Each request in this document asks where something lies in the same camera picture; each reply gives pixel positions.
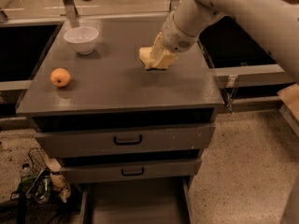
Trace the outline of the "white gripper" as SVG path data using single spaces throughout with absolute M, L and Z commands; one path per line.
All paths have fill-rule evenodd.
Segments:
M 197 36 L 185 35 L 177 28 L 174 13 L 171 12 L 164 21 L 162 32 L 157 34 L 151 47 L 149 53 L 149 58 L 152 60 L 151 67 L 167 69 L 178 58 L 177 52 L 188 51 L 197 40 Z

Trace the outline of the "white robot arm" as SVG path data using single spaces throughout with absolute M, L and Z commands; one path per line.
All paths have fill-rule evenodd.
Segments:
M 226 14 L 299 79 L 298 8 L 282 0 L 185 0 L 174 31 L 192 35 Z M 299 224 L 298 137 L 277 110 L 222 114 L 193 180 L 194 224 Z

